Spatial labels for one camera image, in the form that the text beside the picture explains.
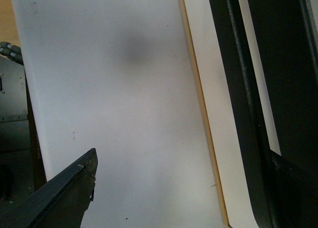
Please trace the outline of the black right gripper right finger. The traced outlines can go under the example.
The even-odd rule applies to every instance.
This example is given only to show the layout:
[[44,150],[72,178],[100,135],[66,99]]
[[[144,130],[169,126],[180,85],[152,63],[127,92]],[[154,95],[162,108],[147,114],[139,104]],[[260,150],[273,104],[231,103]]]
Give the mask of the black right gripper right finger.
[[318,226],[318,179],[271,152],[279,209],[286,228]]

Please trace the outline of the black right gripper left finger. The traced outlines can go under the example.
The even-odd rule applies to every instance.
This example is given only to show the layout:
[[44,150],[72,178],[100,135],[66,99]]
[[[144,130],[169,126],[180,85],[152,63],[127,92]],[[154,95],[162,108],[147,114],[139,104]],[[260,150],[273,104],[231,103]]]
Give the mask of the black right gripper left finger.
[[94,200],[97,152],[90,149],[0,217],[2,228],[79,228]]

